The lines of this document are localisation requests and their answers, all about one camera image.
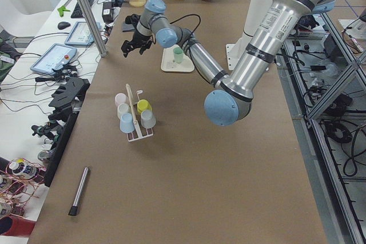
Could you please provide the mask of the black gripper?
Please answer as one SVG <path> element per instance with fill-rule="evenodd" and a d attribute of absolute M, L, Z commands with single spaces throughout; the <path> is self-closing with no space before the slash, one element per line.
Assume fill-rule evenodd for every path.
<path fill-rule="evenodd" d="M 138 31 L 135 31 L 133 34 L 133 38 L 131 41 L 125 40 L 121 46 L 121 51 L 123 56 L 126 58 L 128 54 L 135 50 L 139 49 L 139 53 L 143 54 L 145 50 L 150 49 L 153 43 L 152 36 L 146 36 Z"/>

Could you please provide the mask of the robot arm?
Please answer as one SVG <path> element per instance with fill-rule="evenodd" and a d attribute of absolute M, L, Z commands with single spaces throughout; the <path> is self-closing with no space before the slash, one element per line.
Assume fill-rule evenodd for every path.
<path fill-rule="evenodd" d="M 207 117 L 216 125 L 227 126 L 246 117 L 252 106 L 253 89 L 288 38 L 299 19 L 305 15 L 330 11 L 335 0 L 251 0 L 258 7 L 256 31 L 249 42 L 242 42 L 240 57 L 227 73 L 205 50 L 191 30 L 171 24 L 165 16 L 163 0 L 148 0 L 141 15 L 131 15 L 133 38 L 122 44 L 124 55 L 145 51 L 153 41 L 169 48 L 180 46 L 197 71 L 214 90 L 204 102 Z"/>

